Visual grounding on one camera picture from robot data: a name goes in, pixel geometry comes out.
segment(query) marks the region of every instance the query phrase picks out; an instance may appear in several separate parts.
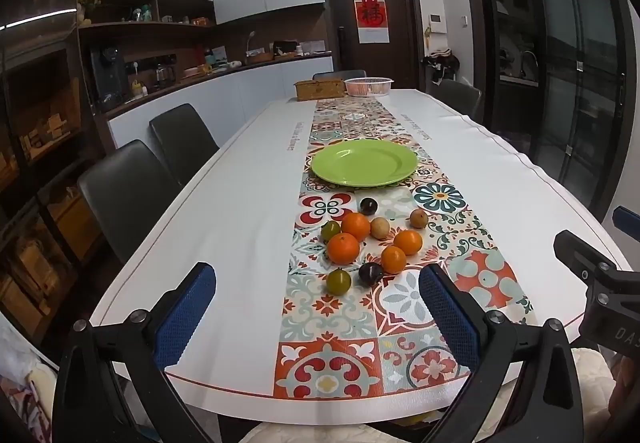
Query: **orange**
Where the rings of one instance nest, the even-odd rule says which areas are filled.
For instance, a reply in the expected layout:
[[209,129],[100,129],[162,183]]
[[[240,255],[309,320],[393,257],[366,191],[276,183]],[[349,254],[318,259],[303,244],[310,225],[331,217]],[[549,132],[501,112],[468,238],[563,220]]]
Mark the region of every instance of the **orange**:
[[406,255],[415,255],[422,247],[422,236],[415,230],[402,230],[395,236],[394,246],[398,246]]
[[337,233],[326,243],[326,254],[335,264],[351,264],[360,253],[360,243],[351,233]]
[[359,212],[352,212],[342,220],[341,229],[344,233],[351,233],[361,243],[371,232],[371,225],[367,217]]
[[387,273],[395,275],[406,266],[406,255],[398,246],[387,246],[380,255],[380,263]]

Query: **faucet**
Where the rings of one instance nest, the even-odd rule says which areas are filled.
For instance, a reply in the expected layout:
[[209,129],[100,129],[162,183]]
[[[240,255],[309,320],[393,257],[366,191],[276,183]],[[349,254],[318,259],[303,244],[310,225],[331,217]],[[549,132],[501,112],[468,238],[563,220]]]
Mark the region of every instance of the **faucet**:
[[525,78],[527,76],[527,73],[524,72],[524,62],[523,62],[525,53],[529,53],[533,57],[533,61],[536,63],[536,70],[538,69],[538,59],[536,58],[536,55],[534,54],[534,52],[529,50],[521,51],[520,52],[520,74],[519,74],[520,78]]
[[251,33],[249,33],[249,38],[246,40],[246,49],[244,50],[244,54],[246,55],[246,52],[249,50],[249,42],[251,42],[251,39],[255,37],[255,31],[251,31]]

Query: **small round fruit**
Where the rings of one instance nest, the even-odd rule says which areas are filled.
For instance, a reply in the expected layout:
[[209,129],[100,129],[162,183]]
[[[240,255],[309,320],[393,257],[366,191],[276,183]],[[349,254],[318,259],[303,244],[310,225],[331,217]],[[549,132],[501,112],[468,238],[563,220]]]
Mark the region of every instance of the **small round fruit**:
[[359,243],[367,238],[371,232],[369,219],[357,212],[347,214],[342,220],[342,233],[351,233]]
[[326,243],[326,254],[335,264],[351,264],[360,253],[360,243],[351,233],[338,233]]
[[380,241],[386,239],[390,230],[391,226],[389,226],[389,221],[384,217],[376,217],[371,221],[371,235]]
[[387,246],[380,255],[380,262],[387,273],[396,275],[406,266],[406,255],[398,246]]
[[326,243],[328,243],[329,240],[337,233],[340,233],[340,225],[334,220],[329,220],[328,222],[326,222],[322,227],[322,230],[320,230],[322,240]]
[[360,212],[365,216],[372,216],[378,211],[378,202],[372,198],[364,198],[360,202]]
[[384,274],[385,270],[378,263],[365,263],[358,270],[358,276],[365,286],[375,286]]
[[416,208],[409,216],[409,223],[411,223],[414,228],[422,229],[427,226],[428,222],[429,217],[427,216],[427,212],[421,208]]
[[422,236],[415,230],[402,230],[395,236],[394,246],[398,246],[406,255],[415,255],[422,247]]
[[326,277],[326,290],[331,295],[344,295],[351,287],[351,276],[343,269],[334,269]]

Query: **brown wooden door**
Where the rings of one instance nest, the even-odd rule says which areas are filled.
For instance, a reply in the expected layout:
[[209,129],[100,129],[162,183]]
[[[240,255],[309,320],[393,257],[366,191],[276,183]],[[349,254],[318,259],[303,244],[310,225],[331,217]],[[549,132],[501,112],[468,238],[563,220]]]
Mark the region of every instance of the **brown wooden door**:
[[386,76],[395,89],[418,89],[418,52],[411,0],[385,0],[389,43],[361,44],[354,0],[330,0],[332,33],[341,70]]

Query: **door handle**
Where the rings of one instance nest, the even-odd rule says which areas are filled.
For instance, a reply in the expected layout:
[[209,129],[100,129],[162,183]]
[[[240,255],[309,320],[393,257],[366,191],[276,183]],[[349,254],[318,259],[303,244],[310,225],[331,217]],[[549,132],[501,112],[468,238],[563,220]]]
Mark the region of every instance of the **door handle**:
[[351,69],[348,60],[347,60],[347,52],[346,52],[346,30],[344,26],[338,26],[336,31],[336,35],[338,37],[338,58],[340,59],[340,69],[341,70],[349,70]]
[[620,90],[618,92],[618,105],[616,105],[616,117],[621,118],[625,108],[625,96],[626,96],[626,76],[625,73],[620,73]]

